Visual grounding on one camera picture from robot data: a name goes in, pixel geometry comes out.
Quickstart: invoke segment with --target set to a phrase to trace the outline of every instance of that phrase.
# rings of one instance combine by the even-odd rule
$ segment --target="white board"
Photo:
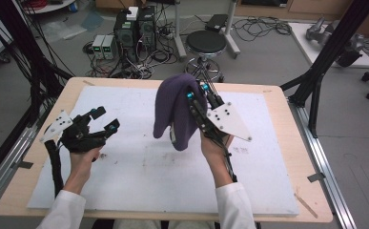
[[[107,113],[92,121],[91,132],[118,118],[121,126],[101,150],[106,156],[92,166],[83,189],[86,209],[217,213],[215,185],[200,151],[199,132],[189,148],[178,152],[167,130],[154,139],[156,89],[84,88],[71,117],[104,106]],[[250,197],[255,215],[295,216],[294,192],[279,149],[276,133],[262,94],[220,93],[232,102],[248,126],[253,140],[235,138],[229,151],[238,181]],[[69,153],[62,148],[62,174],[66,180]],[[53,202],[51,165],[47,159],[33,191],[29,208],[49,208]]]
[[[322,47],[315,40],[307,40],[306,39],[306,30],[311,28],[314,24],[303,24],[303,23],[289,23],[289,26],[292,27],[292,34],[294,38],[297,40],[300,48],[305,54],[310,64],[315,62],[316,58],[318,58],[318,54],[321,52]],[[360,51],[362,57],[360,57],[356,62],[354,62],[348,68],[369,68],[369,56],[364,52]],[[332,67],[340,67],[337,63],[333,63]]]

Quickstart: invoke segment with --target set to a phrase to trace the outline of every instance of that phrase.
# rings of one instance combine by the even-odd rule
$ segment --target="desk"
[[[58,101],[51,110],[44,127],[49,126],[61,110],[70,113],[83,87],[115,86],[127,88],[157,88],[158,80],[100,79],[76,77],[69,80]],[[302,142],[297,124],[290,112],[285,96],[277,86],[215,84],[219,92],[241,92],[263,94],[266,100],[273,125],[277,132],[277,140],[288,174],[293,184],[300,214],[294,218],[265,217],[256,221],[300,221],[330,222],[333,219],[327,200],[316,181],[311,183],[307,177],[315,170]],[[18,169],[5,194],[0,199],[0,216],[45,216],[46,210],[28,209],[27,203],[35,187],[36,181],[47,158],[43,144],[36,139],[24,160],[32,162],[30,169]],[[144,213],[115,211],[86,211],[88,218],[109,219],[177,219],[177,220],[217,220],[217,214],[178,214],[178,213]]]

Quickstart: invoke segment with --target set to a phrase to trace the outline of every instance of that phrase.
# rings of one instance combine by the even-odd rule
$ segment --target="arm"
[[[233,137],[224,137],[229,147]],[[233,183],[225,165],[224,150],[201,133],[201,150],[215,181],[217,211],[221,228],[255,229],[252,206],[241,183]]]
[[[80,193],[89,180],[92,160],[99,157],[100,149],[94,148],[84,154],[71,153],[71,174],[38,228],[79,228],[86,204]]]

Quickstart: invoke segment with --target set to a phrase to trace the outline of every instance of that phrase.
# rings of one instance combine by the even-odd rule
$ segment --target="white sleeve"
[[[77,229],[83,218],[85,204],[86,200],[78,194],[61,190],[50,211],[37,228]]]
[[[215,192],[222,229],[256,229],[252,205],[241,183],[219,187]]]

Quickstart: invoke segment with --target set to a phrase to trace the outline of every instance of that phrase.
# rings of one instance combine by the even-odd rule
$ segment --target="gray fabric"
[[[191,89],[201,106],[206,110],[207,101],[201,93],[195,78],[188,74],[178,74],[164,80],[157,90],[154,114],[154,137],[161,138],[168,126],[174,125],[175,143],[178,151],[188,147],[188,141],[197,126],[190,114],[187,92]]]

